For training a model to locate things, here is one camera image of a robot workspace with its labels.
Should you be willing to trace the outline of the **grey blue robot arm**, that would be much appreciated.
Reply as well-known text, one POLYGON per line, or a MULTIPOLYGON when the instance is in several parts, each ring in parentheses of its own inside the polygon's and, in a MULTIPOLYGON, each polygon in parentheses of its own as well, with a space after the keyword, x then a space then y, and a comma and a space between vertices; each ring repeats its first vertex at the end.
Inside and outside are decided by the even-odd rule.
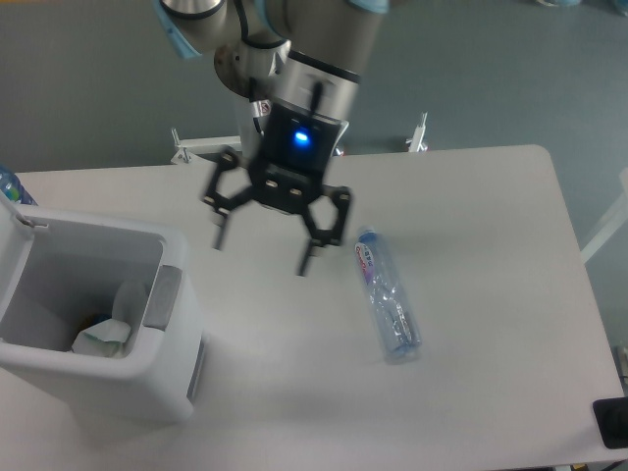
POLYGON ((305 254, 339 246, 351 191, 324 177, 348 126, 386 1, 157 1, 183 58, 214 56, 246 104, 240 149, 224 147, 203 195, 222 223, 256 202, 299 216, 305 254))

